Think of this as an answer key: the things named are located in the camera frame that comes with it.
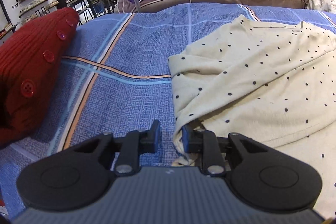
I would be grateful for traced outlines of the blue plaid bed sheet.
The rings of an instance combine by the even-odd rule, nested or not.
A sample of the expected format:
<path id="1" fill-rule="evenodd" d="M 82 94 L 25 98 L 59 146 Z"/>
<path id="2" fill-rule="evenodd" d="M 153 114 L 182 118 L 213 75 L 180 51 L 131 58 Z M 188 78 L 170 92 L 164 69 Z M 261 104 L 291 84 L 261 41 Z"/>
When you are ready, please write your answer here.
<path id="1" fill-rule="evenodd" d="M 239 16 L 308 22 L 335 34 L 335 15 L 279 7 L 184 4 L 152 14 L 109 14 L 76 30 L 47 115 L 34 135 L 1 151 L 1 197 L 9 217 L 24 210 L 16 180 L 27 165 L 100 133 L 116 137 L 161 122 L 161 143 L 142 164 L 174 165 L 175 115 L 169 57 Z"/>

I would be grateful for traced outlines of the red knit cardigan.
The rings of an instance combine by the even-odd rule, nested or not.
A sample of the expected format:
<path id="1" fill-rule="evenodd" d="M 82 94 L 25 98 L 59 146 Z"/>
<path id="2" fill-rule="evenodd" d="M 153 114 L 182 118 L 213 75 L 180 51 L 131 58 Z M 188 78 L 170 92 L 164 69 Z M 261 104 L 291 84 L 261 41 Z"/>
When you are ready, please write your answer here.
<path id="1" fill-rule="evenodd" d="M 29 21 L 1 46 L 1 146 L 41 125 L 78 22 L 74 9 L 62 8 Z"/>

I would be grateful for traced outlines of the cream polka dot garment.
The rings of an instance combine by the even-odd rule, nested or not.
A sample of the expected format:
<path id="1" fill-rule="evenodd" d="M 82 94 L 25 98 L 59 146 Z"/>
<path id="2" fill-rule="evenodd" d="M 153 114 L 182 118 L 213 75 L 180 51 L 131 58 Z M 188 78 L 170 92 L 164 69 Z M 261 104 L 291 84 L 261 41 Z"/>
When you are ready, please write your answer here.
<path id="1" fill-rule="evenodd" d="M 335 34 L 308 22 L 239 16 L 169 57 L 174 165 L 195 165 L 186 124 L 226 137 L 238 132 L 318 170 L 315 209 L 335 215 Z"/>

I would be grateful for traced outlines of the dark work table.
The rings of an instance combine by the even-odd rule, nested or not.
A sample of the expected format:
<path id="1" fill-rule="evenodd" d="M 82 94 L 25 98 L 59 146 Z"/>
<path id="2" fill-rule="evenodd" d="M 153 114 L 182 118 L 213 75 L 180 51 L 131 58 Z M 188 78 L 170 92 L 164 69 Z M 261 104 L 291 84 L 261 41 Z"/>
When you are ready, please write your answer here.
<path id="1" fill-rule="evenodd" d="M 82 25 L 104 14 L 117 12 L 118 0 L 67 0 L 67 6 L 77 11 Z"/>

